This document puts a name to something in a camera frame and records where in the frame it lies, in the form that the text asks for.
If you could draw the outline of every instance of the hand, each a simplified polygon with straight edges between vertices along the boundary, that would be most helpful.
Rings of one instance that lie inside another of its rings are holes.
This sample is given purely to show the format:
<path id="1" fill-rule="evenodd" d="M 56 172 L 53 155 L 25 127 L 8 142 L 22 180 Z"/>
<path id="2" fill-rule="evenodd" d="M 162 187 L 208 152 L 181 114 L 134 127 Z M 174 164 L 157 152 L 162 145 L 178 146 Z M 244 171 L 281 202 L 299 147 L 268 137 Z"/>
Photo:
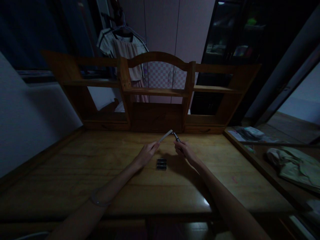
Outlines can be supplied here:
<path id="1" fill-rule="evenodd" d="M 194 153 L 189 143 L 184 141 L 174 141 L 173 143 L 175 145 L 174 148 L 176 149 L 176 153 L 181 157 L 187 158 L 191 166 L 194 166 L 195 163 L 200 162 L 200 159 Z"/>
<path id="2" fill-rule="evenodd" d="M 138 168 L 143 168 L 147 165 L 154 153 L 160 146 L 159 142 L 152 142 L 143 146 L 139 154 L 134 158 L 133 164 L 136 164 Z"/>

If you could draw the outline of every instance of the hanging clothes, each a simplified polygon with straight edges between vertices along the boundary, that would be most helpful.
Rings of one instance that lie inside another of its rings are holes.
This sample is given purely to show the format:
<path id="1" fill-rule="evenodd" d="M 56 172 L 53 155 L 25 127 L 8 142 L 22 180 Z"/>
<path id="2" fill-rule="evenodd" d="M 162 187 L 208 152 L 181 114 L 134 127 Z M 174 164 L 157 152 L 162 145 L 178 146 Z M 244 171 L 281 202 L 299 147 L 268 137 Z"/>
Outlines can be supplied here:
<path id="1" fill-rule="evenodd" d="M 124 34 L 120 31 L 112 31 L 110 28 L 103 29 L 100 32 L 97 47 L 110 58 L 121 56 L 130 59 L 149 51 L 143 41 L 133 33 Z M 144 72 L 143 64 L 129 68 L 133 87 L 144 87 Z M 135 95 L 134 100 L 136 102 L 148 102 L 148 97 L 146 95 Z"/>

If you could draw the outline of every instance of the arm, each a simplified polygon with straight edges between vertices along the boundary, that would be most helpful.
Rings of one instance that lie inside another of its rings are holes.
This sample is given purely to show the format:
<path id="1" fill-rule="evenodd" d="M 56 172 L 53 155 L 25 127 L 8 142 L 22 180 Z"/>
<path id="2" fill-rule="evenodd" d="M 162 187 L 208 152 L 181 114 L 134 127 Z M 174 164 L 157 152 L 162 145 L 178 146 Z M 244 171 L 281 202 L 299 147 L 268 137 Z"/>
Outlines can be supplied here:
<path id="1" fill-rule="evenodd" d="M 96 193 L 96 198 L 99 202 L 111 202 L 127 181 L 138 170 L 147 165 L 159 145 L 157 142 L 144 145 L 132 163 L 99 189 Z M 87 200 L 78 210 L 54 229 L 47 239 L 86 239 L 98 224 L 106 209 L 107 207 L 97 206 L 91 200 Z"/>
<path id="2" fill-rule="evenodd" d="M 253 216 L 196 156 L 187 142 L 174 144 L 177 154 L 186 157 L 202 177 L 223 220 L 237 239 L 270 239 Z"/>

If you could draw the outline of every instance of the handheld tool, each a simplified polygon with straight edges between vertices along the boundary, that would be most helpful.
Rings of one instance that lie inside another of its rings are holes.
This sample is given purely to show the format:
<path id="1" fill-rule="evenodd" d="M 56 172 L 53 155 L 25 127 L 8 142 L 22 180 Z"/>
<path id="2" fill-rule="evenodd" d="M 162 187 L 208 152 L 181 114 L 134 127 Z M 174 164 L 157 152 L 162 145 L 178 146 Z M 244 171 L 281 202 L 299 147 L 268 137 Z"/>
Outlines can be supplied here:
<path id="1" fill-rule="evenodd" d="M 175 133 L 175 132 L 172 132 L 171 134 L 173 134 L 173 135 L 174 135 L 174 137 L 176 138 L 176 141 L 177 141 L 177 142 L 181 142 L 181 141 L 180 141 L 180 139 L 178 138 L 178 136 L 176 135 L 176 133 Z"/>
<path id="2" fill-rule="evenodd" d="M 170 135 L 170 133 L 172 133 L 173 131 L 172 131 L 172 129 L 169 131 L 169 132 L 167 132 L 160 140 L 159 140 L 159 142 L 161 142 L 163 139 L 165 139 L 168 135 Z"/>

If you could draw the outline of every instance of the drawer handle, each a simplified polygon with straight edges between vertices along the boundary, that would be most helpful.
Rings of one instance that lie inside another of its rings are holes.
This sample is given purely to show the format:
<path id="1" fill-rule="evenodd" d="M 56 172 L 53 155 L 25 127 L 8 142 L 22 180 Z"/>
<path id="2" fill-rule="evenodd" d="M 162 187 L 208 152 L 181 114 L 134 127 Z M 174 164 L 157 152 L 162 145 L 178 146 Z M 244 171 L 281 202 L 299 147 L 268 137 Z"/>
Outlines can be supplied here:
<path id="1" fill-rule="evenodd" d="M 211 128 L 209 128 L 208 130 L 206 130 L 206 131 L 201 131 L 201 130 L 199 130 L 200 132 L 202 132 L 202 133 L 207 133 L 207 132 L 209 132 L 211 130 Z"/>

